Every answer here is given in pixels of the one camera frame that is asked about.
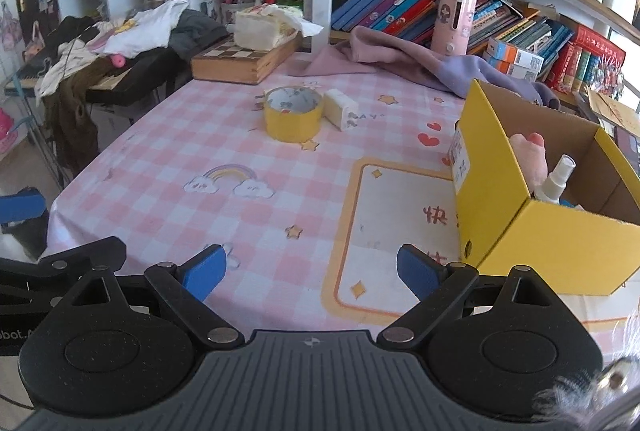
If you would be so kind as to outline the white spray bottle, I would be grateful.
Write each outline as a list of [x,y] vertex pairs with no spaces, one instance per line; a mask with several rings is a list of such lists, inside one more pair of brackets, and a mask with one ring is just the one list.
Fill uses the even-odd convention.
[[568,154],[563,154],[544,181],[534,188],[533,197],[539,201],[559,204],[575,168],[575,160]]

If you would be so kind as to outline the pink plush toy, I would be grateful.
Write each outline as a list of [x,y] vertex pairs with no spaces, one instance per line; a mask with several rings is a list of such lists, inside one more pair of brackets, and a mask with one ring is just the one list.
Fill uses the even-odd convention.
[[533,194],[535,188],[544,183],[549,173],[544,138],[537,132],[529,135],[518,133],[509,138],[509,143],[526,186]]

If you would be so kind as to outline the beige staple box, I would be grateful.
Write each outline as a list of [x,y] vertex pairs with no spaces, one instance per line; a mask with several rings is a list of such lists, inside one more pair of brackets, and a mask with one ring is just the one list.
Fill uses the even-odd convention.
[[337,130],[348,131],[358,125],[359,106],[346,94],[332,88],[323,94],[323,116]]

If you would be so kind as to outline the yellow tape roll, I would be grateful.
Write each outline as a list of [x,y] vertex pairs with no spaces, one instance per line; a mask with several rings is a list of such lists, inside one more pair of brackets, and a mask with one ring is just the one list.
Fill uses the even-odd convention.
[[266,132],[279,142],[308,142],[319,133],[322,114],[323,97],[310,87],[277,87],[264,99]]

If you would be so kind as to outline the pink checkered tablecloth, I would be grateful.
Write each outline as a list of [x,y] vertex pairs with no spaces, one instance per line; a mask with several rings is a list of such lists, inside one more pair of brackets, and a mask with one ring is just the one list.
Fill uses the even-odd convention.
[[[449,155],[466,99],[384,71],[293,76],[295,61],[261,86],[192,81],[161,102],[54,200],[50,250],[115,236],[133,274],[221,245],[228,273],[208,301],[243,333],[378,331],[413,307],[401,246],[462,261]],[[308,142],[271,138],[264,99],[282,86],[337,88],[358,125],[322,114]],[[604,354],[638,343],[639,269],[610,295],[562,299]]]

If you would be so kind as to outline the yellow cardboard box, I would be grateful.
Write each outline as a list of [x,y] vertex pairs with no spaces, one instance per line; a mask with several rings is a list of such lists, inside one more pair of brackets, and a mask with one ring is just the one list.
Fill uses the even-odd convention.
[[639,269],[639,177],[603,128],[474,81],[450,147],[462,261],[528,265],[562,295]]

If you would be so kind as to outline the white shirt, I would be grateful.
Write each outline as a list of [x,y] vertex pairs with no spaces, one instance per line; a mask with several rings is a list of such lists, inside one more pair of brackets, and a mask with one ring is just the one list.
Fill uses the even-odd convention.
[[63,80],[99,58],[105,58],[107,68],[111,69],[114,57],[134,59],[154,48],[168,47],[171,31],[177,27],[188,5],[187,0],[172,0],[137,13],[124,22],[99,21],[96,24],[98,33],[90,41],[76,38],[63,43],[58,49],[56,63],[35,85],[36,99],[53,95]]

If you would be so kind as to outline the wooden chess box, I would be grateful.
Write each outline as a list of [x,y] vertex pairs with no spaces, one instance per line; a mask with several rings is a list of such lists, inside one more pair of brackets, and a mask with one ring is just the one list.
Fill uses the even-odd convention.
[[261,84],[283,61],[298,50],[302,38],[288,41],[268,52],[241,48],[229,38],[191,59],[195,80],[224,82],[243,85]]

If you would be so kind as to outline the orange white box lower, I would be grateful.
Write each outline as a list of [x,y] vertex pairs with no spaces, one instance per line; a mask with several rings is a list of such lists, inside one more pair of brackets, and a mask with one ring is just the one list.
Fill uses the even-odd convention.
[[483,59],[484,61],[487,61],[491,67],[496,68],[507,76],[512,76],[514,79],[521,79],[529,82],[535,82],[537,80],[538,73],[532,69],[523,68],[512,64],[512,62],[490,57],[488,54],[484,54]]

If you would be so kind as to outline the orange white box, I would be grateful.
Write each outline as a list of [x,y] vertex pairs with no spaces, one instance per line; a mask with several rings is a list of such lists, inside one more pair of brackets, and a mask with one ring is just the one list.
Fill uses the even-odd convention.
[[484,54],[483,59],[484,61],[487,61],[491,67],[496,68],[507,76],[512,76],[514,79],[521,79],[529,82],[535,82],[537,80],[538,73],[532,69],[523,68],[512,64],[512,62],[490,57],[488,54]]
[[544,58],[541,56],[495,38],[488,41],[485,52],[490,58],[536,72],[541,72],[544,65]]

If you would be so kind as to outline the orange white box upper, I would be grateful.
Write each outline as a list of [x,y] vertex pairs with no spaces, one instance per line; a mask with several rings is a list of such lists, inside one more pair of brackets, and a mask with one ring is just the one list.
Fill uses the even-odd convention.
[[488,41],[485,52],[490,58],[536,72],[541,72],[544,65],[544,58],[541,56],[495,38]]

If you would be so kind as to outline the pink purple scarf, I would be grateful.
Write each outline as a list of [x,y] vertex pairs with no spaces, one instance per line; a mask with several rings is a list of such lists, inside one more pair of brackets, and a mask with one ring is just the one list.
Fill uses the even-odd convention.
[[356,27],[347,41],[328,45],[311,61],[295,61],[293,76],[393,73],[439,92],[468,96],[474,80],[505,88],[527,102],[558,110],[560,101],[547,85],[507,76],[475,55],[446,56],[378,30]]

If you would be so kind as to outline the brown paper envelope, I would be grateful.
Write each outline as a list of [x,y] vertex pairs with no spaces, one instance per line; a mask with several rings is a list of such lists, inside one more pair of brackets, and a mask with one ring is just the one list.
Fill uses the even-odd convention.
[[640,137],[639,115],[618,100],[602,95],[595,91],[588,91],[589,106],[592,112],[606,122],[622,128],[628,133]]

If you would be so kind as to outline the pink cylindrical device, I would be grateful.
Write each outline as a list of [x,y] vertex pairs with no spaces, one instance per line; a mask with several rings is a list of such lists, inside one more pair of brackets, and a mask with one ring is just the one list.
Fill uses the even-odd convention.
[[476,0],[439,0],[431,50],[447,56],[465,55],[475,7]]

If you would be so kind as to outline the beige tissue pack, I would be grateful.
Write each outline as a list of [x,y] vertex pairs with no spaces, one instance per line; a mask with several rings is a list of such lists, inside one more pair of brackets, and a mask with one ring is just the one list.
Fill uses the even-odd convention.
[[262,4],[235,13],[231,25],[233,42],[244,50],[270,52],[282,44],[318,35],[323,27],[305,19],[293,6]]

